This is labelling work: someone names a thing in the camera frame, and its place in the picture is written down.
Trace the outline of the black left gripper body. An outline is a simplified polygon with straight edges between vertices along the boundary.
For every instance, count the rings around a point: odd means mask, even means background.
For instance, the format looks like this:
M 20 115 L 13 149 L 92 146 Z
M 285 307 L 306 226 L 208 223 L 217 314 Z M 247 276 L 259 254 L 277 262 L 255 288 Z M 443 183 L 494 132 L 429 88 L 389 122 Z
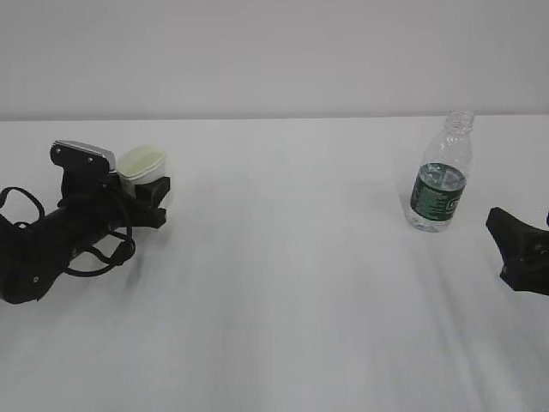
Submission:
M 120 179 L 117 185 L 105 186 L 94 195 L 62 199 L 58 206 L 89 215 L 104 229 L 124 227 L 129 233 L 135 228 L 136 197 L 128 195 L 123 190 Z

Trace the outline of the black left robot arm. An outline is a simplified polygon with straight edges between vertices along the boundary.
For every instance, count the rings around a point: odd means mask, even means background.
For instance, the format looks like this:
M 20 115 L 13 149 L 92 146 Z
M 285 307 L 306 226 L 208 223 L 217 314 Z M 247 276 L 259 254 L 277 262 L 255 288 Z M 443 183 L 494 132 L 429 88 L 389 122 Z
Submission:
M 1 220 L 1 299 L 13 305 L 40 300 L 62 274 L 104 275 L 136 253 L 133 231 L 158 229 L 167 212 L 160 204 L 171 189 L 163 177 L 125 193 L 115 183 L 99 183 L 63 197 L 45 213 L 31 193 L 39 217 L 32 223 Z

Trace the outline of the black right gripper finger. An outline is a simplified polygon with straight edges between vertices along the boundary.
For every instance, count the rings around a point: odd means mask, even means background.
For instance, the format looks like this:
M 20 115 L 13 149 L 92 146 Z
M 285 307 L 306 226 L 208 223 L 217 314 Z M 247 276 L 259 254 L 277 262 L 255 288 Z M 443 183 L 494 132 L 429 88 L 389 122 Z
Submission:
M 533 264 L 548 258 L 548 231 L 533 227 L 499 207 L 492 208 L 486 228 L 504 264 Z

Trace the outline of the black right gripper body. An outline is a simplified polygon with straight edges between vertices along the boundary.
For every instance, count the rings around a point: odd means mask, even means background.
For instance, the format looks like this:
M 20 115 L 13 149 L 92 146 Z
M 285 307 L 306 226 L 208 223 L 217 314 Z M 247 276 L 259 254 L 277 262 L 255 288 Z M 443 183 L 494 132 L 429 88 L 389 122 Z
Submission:
M 534 241 L 502 253 L 500 278 L 516 292 L 548 295 L 548 244 Z

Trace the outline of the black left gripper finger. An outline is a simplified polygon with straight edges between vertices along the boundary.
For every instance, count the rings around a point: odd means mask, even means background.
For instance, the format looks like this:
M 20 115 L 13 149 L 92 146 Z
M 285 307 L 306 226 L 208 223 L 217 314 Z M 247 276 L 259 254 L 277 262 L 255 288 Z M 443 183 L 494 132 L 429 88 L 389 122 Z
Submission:
M 171 179 L 162 177 L 154 182 L 135 185 L 135 227 L 162 227 L 167 220 L 167 211 L 160 207 L 171 189 Z

